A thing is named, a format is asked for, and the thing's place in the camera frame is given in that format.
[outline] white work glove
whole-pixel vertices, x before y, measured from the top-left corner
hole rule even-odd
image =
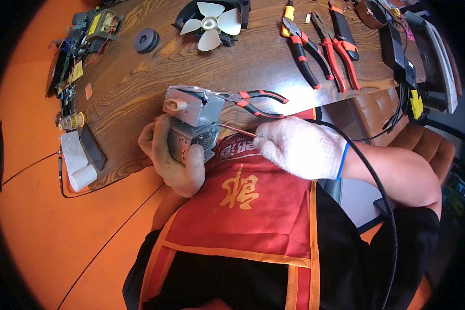
[[[297,117],[264,123],[253,144],[263,157],[303,179],[339,177],[346,140],[328,127]]]
[[[194,144],[189,147],[185,164],[175,161],[169,155],[167,136],[171,128],[167,114],[161,115],[143,128],[138,145],[152,160],[155,171],[172,187],[176,194],[190,198],[195,195],[205,181],[205,155],[203,147]]]

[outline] wood grain surface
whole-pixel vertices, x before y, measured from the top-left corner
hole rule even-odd
[[[210,52],[200,52],[192,35],[180,36],[171,26],[188,0],[130,0],[111,8],[125,14],[119,37],[108,42],[105,52],[85,67],[76,86],[76,108],[86,113],[87,124],[107,156],[104,169],[98,172],[99,177],[90,189],[152,164],[138,147],[137,140],[143,127],[163,113],[161,108],[169,85],[196,85],[215,91],[275,91],[290,101],[285,105],[271,99],[251,102],[266,112],[284,115],[395,87],[393,71],[382,61],[378,31],[365,26],[356,11],[347,9],[345,16],[360,52],[360,60],[353,65],[361,90],[351,89],[339,56],[336,60],[348,88],[344,94],[338,92],[335,81],[324,78],[316,60],[307,53],[308,62],[322,84],[319,90],[313,90],[299,72],[287,38],[280,35],[285,2],[253,0],[248,29],[241,30],[239,41],[231,48],[220,46]],[[337,4],[348,5],[343,0]],[[320,44],[312,24],[304,21],[307,13],[316,11],[332,27],[328,3],[297,0],[295,9],[298,27],[315,44]],[[152,28],[160,34],[159,45],[146,54],[137,53],[133,48],[134,37],[143,28]],[[425,71],[415,42],[408,41],[406,57],[416,65],[418,82],[424,82]],[[85,86],[89,82],[93,96],[86,100]],[[227,102],[221,120],[240,128],[263,121]]]

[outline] white fan blade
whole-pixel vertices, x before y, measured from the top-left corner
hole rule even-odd
[[[201,21],[199,19],[188,19],[188,21],[182,27],[180,34],[185,34],[191,31],[195,31],[201,27]]]
[[[218,18],[218,28],[223,32],[235,36],[241,31],[241,15],[238,9],[222,13]]]
[[[198,4],[200,13],[205,17],[217,18],[226,9],[225,6],[217,3],[197,2],[196,4]]]
[[[221,44],[219,33],[215,29],[205,31],[203,36],[198,41],[198,49],[200,51],[211,51]]]

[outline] red and black pliers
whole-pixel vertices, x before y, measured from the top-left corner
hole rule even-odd
[[[288,103],[288,99],[284,98],[283,96],[276,94],[275,92],[267,91],[267,90],[252,90],[252,91],[240,91],[237,93],[223,93],[223,92],[212,92],[224,100],[235,102],[237,106],[240,106],[256,116],[263,116],[266,118],[271,119],[283,119],[285,118],[282,114],[272,114],[263,112],[257,108],[255,108],[252,104],[250,104],[247,99],[257,98],[257,97],[267,97],[272,98],[274,100],[279,101],[280,103]]]
[[[352,84],[353,89],[359,90],[360,85],[358,84],[358,80],[356,79],[357,75],[355,74],[353,62],[349,57],[348,53],[346,52],[344,46],[342,45],[342,42],[335,37],[334,33],[332,33],[329,30],[326,24],[315,12],[312,12],[311,19],[313,26],[316,28],[318,34],[320,35],[320,38],[322,39],[322,46],[325,48],[327,57],[329,59],[329,62],[331,63],[332,71],[336,76],[336,82],[338,84],[339,90],[342,93],[345,93],[346,85],[343,75],[341,74],[341,71],[339,71],[338,64],[336,63],[336,58],[334,56],[334,48],[336,48],[336,51],[341,56],[343,62],[346,65],[346,68],[348,69],[348,75],[350,76],[350,82]]]
[[[326,78],[328,80],[333,80],[334,76],[332,75],[331,68],[329,67],[327,60],[320,52],[319,48],[312,41],[310,41],[308,36],[303,31],[301,31],[292,20],[283,17],[283,23],[291,33],[292,52],[298,61],[299,70],[310,86],[312,86],[314,89],[319,89],[320,83],[308,65],[304,48],[306,48],[306,50],[317,60],[319,65],[322,67],[322,71],[324,72]]]

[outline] red apron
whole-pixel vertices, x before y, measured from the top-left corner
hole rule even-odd
[[[160,232],[143,278],[142,302],[160,293],[176,251],[287,264],[285,309],[319,308],[315,182],[263,158],[235,134],[216,147],[200,191]]]

